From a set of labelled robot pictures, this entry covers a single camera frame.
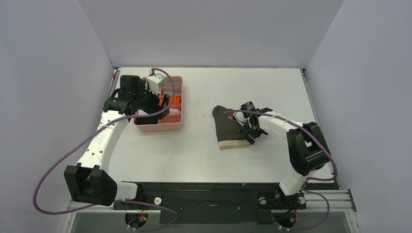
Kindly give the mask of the olive underwear beige waistband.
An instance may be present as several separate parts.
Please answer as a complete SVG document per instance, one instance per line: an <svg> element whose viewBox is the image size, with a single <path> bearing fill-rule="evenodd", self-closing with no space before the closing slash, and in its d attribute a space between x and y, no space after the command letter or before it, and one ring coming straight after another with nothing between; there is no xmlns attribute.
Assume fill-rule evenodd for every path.
<svg viewBox="0 0 412 233"><path fill-rule="evenodd" d="M251 144L238 132L240 124L224 114L227 110L220 105L216 105L212 110L219 150L249 148Z"/></svg>

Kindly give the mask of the pink divided organizer tray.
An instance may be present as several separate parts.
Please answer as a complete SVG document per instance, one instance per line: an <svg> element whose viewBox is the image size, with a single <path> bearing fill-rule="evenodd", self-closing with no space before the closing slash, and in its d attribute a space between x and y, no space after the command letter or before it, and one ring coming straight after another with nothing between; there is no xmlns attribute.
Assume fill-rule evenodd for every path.
<svg viewBox="0 0 412 233"><path fill-rule="evenodd" d="M159 120L157 124L140 124L145 118L133 119L133 124L139 129L140 132L167 132L167 131L179 131L182 129L183 124L183 78L181 76L172 76L172 81L178 84L175 87L175 95L182 96L182 103L179 105L171 105L170 108L180 109L181 115L178 116L166 116L162 120Z"/></svg>

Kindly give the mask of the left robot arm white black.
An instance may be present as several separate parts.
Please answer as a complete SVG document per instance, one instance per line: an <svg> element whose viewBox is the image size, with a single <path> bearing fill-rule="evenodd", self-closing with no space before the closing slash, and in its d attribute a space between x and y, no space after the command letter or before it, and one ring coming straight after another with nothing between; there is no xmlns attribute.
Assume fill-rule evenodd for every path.
<svg viewBox="0 0 412 233"><path fill-rule="evenodd" d="M120 76L116 88L103 105L97 135L93 136L83 156L76 165L67 166L64 177L73 201L110 206L120 200L134 209L144 205L145 195L138 185L115 181L108 174L116 144L123 130L139 110L145 114L137 121L155 124L169 114L170 95L160 98L160 88L167 77L159 73L147 78L135 75Z"/></svg>

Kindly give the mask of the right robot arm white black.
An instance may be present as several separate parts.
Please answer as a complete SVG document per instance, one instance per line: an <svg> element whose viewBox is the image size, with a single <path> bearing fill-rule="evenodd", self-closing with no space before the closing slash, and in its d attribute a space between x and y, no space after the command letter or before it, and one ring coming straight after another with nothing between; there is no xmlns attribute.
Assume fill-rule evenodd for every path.
<svg viewBox="0 0 412 233"><path fill-rule="evenodd" d="M293 202L293 196L299 194L309 180L315 179L313 174L332 161L319 125L286 119L270 108L256 108L251 101L243 104L239 112L243 117L238 120L238 132L250 144L268 133L287 142L292 168L279 183L280 190L274 194L275 203L287 207Z"/></svg>

